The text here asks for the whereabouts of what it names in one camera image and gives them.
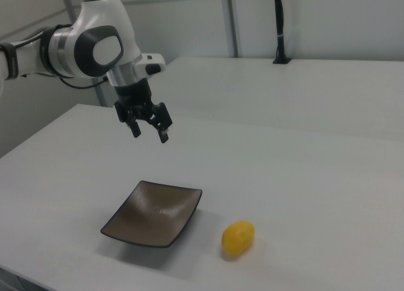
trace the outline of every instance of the robotic arm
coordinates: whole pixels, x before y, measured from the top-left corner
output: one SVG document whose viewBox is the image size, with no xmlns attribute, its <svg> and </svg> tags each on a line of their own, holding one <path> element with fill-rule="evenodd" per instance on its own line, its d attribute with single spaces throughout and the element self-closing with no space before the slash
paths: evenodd
<svg viewBox="0 0 404 291">
<path fill-rule="evenodd" d="M 115 87 L 118 118 L 137 138 L 136 122 L 151 124 L 162 143 L 172 124 L 164 103 L 153 104 L 147 79 L 165 69 L 160 54 L 142 54 L 120 0 L 84 0 L 73 25 L 39 30 L 22 41 L 0 43 L 0 94 L 4 80 L 30 73 L 58 78 L 106 76 Z"/>
</svg>

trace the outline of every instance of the yellow fruit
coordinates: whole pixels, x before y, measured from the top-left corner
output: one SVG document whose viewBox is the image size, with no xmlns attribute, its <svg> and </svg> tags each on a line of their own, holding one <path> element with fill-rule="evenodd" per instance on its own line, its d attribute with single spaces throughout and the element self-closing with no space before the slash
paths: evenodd
<svg viewBox="0 0 404 291">
<path fill-rule="evenodd" d="M 224 230 L 222 235 L 223 250 L 231 255 L 238 256 L 253 242 L 255 228 L 252 223 L 235 222 Z"/>
</svg>

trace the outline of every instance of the white table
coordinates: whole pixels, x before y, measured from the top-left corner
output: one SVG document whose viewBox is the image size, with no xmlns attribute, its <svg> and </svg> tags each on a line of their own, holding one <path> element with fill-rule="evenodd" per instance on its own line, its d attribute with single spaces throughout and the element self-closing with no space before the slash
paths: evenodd
<svg viewBox="0 0 404 291">
<path fill-rule="evenodd" d="M 366 87 L 376 97 L 380 88 L 373 81 L 403 66 L 345 62 L 355 64 L 357 72 L 347 77 L 361 74 L 361 85 L 351 83 L 348 95 L 347 83 L 341 80 L 339 91 L 338 84 L 330 85 L 336 91 L 324 88 L 329 96 L 322 88 L 310 89 L 303 72 L 287 77 L 285 70 L 307 64 L 322 68 L 325 77 L 325 66 L 334 69 L 342 62 L 295 61 L 295 68 L 268 64 L 271 81 L 295 85 L 286 86 L 285 93 L 268 85 L 266 96 L 261 88 L 265 76 L 251 74 L 254 63 L 263 67 L 266 62 L 180 59 L 153 78 L 153 100 L 165 101 L 174 114 L 170 140 L 164 145 L 146 124 L 140 126 L 143 134 L 132 138 L 114 109 L 78 105 L 1 158 L 0 267 L 60 291 L 402 290 L 403 131 L 395 126 L 387 136 L 397 140 L 381 140 L 388 127 L 379 123 L 384 119 L 389 125 L 386 114 L 374 122 L 380 133 L 363 126 L 357 131 L 361 136 L 336 134 L 355 131 L 353 122 L 376 119 L 387 101 L 372 101 L 379 108 L 369 106 L 368 116 L 359 115 L 367 108 L 358 105 L 353 122 L 341 120 L 336 131 L 304 131 L 327 124 L 315 124 L 315 117 L 304 124 L 302 117 L 321 102 L 326 107 L 318 114 L 324 120 L 331 117 L 328 111 L 336 110 L 336 105 L 330 108 L 333 98 L 345 112 L 354 113 L 352 97 L 359 98 Z M 193 69 L 204 69 L 205 75 Z M 379 76 L 368 76 L 369 69 Z M 180 72 L 187 77 L 177 80 L 175 89 Z M 227 79 L 230 74 L 245 74 L 236 79 L 245 81 L 237 85 L 232 77 Z M 384 90 L 400 95 L 402 74 Z M 332 79 L 331 71 L 327 75 Z M 217 88 L 208 90 L 210 83 Z M 246 83 L 251 83 L 248 94 L 241 91 Z M 290 104 L 294 94 L 309 105 L 298 85 L 304 92 L 318 93 L 319 99 L 311 108 L 300 109 L 294 121 L 287 115 L 298 112 L 292 106 L 299 103 Z M 231 101 L 239 106 L 242 94 L 247 106 L 267 108 L 234 108 Z M 253 102 L 255 94 L 259 98 Z M 279 102 L 288 109 L 274 101 L 282 97 Z M 395 118 L 402 116 L 398 108 L 391 110 Z M 271 127 L 277 120 L 269 115 L 269 122 L 256 120 L 267 111 L 285 113 L 287 119 L 280 121 L 290 128 Z M 292 123 L 300 130 L 292 129 Z M 204 191 L 189 226 L 168 249 L 132 246 L 99 232 L 140 180 Z M 229 261 L 221 254 L 220 238 L 236 220 L 252 221 L 256 239 L 248 252 Z"/>
</svg>

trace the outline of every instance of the square plate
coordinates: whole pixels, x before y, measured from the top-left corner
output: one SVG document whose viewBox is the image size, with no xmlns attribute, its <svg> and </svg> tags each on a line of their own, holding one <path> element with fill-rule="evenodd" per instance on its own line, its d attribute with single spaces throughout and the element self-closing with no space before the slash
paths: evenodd
<svg viewBox="0 0 404 291">
<path fill-rule="evenodd" d="M 194 214 L 202 190 L 141 181 L 101 233 L 148 247 L 169 247 Z"/>
</svg>

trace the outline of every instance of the cable clip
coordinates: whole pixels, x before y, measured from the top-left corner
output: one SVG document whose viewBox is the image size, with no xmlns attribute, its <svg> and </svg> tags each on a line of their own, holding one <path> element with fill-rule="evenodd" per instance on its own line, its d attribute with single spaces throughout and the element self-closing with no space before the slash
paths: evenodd
<svg viewBox="0 0 404 291">
<path fill-rule="evenodd" d="M 8 77 L 6 80 L 13 80 L 18 77 L 18 61 L 16 47 L 11 43 L 0 43 L 0 50 L 4 51 L 4 55 L 8 64 Z"/>
</svg>

